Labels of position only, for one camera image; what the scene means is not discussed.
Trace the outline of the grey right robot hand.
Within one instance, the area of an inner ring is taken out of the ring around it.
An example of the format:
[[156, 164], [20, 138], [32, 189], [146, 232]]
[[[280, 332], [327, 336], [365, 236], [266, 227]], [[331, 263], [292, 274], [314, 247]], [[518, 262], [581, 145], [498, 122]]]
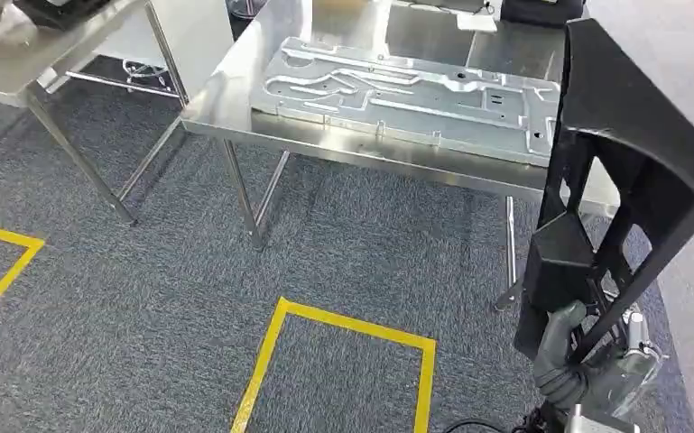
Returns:
[[656, 378], [668, 356], [650, 340], [644, 315], [634, 311], [626, 322], [628, 335], [621, 342], [611, 340], [587, 361], [573, 363], [570, 333], [586, 313], [586, 306], [575, 300], [549, 315], [533, 359], [534, 383], [558, 410], [568, 411], [579, 403], [622, 418]]

